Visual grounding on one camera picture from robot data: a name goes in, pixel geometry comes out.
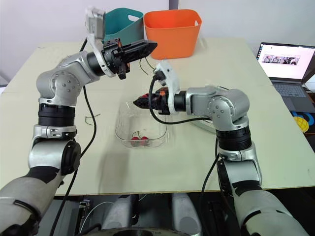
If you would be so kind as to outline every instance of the orange basket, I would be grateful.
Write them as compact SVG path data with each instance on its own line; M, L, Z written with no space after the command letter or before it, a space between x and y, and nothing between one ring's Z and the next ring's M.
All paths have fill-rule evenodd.
M147 38L157 42L154 59L190 57L195 49L201 18L194 10L150 11L144 15Z

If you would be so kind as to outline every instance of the white wall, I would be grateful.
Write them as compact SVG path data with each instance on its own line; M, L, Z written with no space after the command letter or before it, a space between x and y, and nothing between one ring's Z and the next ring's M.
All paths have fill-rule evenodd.
M199 13L199 37L245 38L255 56L260 42L315 46L315 0L179 0L178 8Z
M168 9L168 0L0 0L0 75L12 79L43 42L83 41L85 8Z

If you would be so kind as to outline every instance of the teal basket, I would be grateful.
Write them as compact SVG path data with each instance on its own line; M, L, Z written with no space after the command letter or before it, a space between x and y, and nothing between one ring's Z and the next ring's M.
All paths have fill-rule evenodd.
M117 8L105 14L104 41L120 38L122 45L144 39L143 13Z

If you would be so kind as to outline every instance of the laptop keyboard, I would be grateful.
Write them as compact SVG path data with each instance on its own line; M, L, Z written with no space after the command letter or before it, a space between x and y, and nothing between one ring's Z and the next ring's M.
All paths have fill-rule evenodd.
M281 96L306 97L301 86L273 84Z

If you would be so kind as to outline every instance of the white table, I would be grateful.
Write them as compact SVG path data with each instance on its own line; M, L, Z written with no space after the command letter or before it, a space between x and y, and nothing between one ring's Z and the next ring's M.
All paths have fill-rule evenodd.
M0 96L0 187L28 172L27 159L32 127L37 122L38 75L54 68L80 43L50 43L38 47ZM155 60L148 58L151 64ZM273 88L254 55L242 39L199 40L190 58L172 59L182 89L205 84L237 88L251 103L248 113L252 140L256 144L263 174L263 188L315 185L315 154L296 125L280 95ZM143 67L150 71L145 60ZM98 130L94 143L81 160L72 195L103 193L150 193L200 191L214 160L215 136L193 124L169 126L169 141L162 147L130 149L115 137L115 122L121 101L135 99L149 89L151 76L139 62L131 64L126 80L102 77L87 86ZM93 127L83 93L78 98L76 140L84 148ZM182 119L184 115L173 117ZM64 194L72 175L57 194ZM219 190L214 171L206 190Z

